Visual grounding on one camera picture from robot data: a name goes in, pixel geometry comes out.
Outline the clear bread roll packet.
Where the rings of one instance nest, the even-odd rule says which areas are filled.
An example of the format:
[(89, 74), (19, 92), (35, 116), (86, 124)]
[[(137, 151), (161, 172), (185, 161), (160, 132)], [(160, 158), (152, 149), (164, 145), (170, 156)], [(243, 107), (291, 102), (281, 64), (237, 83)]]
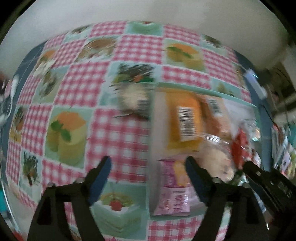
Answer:
[(199, 164), (211, 177), (230, 182), (235, 173), (229, 143), (216, 136), (207, 135), (199, 150)]

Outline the green white cracker packet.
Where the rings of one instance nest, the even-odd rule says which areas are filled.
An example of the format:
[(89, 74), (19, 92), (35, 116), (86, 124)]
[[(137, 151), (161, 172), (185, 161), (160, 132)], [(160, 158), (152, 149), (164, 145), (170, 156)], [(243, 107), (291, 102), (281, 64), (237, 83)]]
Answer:
[(245, 132), (249, 142), (258, 142), (261, 139), (261, 132), (256, 119), (244, 119), (239, 126)]

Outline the peach pink snack bag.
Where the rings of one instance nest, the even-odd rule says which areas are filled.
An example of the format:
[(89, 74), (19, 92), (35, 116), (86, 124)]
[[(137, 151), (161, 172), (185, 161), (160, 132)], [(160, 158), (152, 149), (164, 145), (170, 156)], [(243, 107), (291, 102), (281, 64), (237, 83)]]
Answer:
[(207, 133), (231, 140), (231, 121), (221, 97), (199, 95)]

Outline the red crinkled snack packet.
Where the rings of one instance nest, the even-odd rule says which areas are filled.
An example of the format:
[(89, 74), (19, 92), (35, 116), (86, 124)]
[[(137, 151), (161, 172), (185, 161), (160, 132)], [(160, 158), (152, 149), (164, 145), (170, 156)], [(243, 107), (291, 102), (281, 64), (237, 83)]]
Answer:
[(231, 144), (231, 153), (237, 169), (242, 169), (246, 161), (251, 160), (252, 150), (250, 149), (246, 133), (239, 128), (237, 136)]

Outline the pink strawberry cake packet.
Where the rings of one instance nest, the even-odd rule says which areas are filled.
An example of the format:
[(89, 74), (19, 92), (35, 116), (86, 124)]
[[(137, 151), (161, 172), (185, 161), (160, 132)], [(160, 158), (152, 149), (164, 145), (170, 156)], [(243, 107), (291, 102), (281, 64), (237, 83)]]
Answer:
[(153, 215), (190, 215), (190, 183), (184, 162), (175, 159), (162, 159), (159, 162), (161, 185)]

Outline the teal rimmed white tray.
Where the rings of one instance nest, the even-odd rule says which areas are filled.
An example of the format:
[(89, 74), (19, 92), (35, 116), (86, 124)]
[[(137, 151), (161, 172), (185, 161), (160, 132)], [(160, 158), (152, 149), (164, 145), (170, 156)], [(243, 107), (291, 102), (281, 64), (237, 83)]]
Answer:
[(210, 176), (237, 184), (232, 142), (243, 123), (257, 121), (257, 108), (201, 88), (159, 83), (150, 114), (149, 213), (160, 220), (196, 216), (205, 204), (187, 176), (186, 157)]

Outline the white power strip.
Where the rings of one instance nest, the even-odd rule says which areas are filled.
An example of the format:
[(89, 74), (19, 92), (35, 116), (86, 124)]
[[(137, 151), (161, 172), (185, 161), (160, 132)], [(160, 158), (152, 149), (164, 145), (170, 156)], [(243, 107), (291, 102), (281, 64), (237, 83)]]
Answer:
[(264, 87), (262, 87), (258, 82), (258, 76), (252, 69), (247, 69), (244, 73), (244, 77), (247, 79), (247, 81), (250, 83), (252, 88), (255, 90), (257, 96), (264, 100), (267, 98), (267, 91)]

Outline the orange cake snack packet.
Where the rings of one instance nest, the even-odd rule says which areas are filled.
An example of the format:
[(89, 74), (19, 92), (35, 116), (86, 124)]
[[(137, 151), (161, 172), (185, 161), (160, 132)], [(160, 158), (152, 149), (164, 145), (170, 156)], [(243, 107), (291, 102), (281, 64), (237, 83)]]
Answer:
[(203, 133), (201, 104), (189, 91), (166, 92), (168, 108), (168, 150), (195, 151)]

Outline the checkered cake print tablecloth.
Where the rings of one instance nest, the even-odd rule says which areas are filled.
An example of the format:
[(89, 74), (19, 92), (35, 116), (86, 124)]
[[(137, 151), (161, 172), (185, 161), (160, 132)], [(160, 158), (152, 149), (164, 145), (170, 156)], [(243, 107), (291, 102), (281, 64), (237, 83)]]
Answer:
[[(43, 76), (41, 62), (55, 60)], [(123, 82), (201, 88), (252, 104), (234, 51), (193, 30), (153, 22), (111, 21), (49, 39), (23, 61), (4, 129), (8, 203), (22, 232), (48, 182), (72, 183), (104, 155), (112, 170), (94, 210), (108, 240), (188, 240), (196, 216), (160, 220), (146, 195), (151, 121), (120, 114), (113, 85)]]

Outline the clear dark snack packet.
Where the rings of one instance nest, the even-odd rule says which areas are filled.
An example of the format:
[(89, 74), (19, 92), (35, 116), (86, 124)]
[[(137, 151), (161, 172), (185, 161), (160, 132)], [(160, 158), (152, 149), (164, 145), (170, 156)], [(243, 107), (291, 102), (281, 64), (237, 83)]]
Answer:
[(155, 88), (149, 83), (118, 83), (113, 85), (117, 93), (117, 101), (120, 114), (114, 118), (136, 115), (140, 118), (149, 119), (152, 92)]

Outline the white crumpled wrapper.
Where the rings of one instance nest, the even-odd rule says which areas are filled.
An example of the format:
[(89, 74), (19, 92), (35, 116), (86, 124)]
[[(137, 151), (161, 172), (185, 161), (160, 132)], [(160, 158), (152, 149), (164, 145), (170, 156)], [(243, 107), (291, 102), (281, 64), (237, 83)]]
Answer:
[(41, 62), (40, 65), (34, 71), (34, 76), (43, 76), (45, 75), (49, 69), (55, 64), (55, 60), (49, 60), (46, 62)]

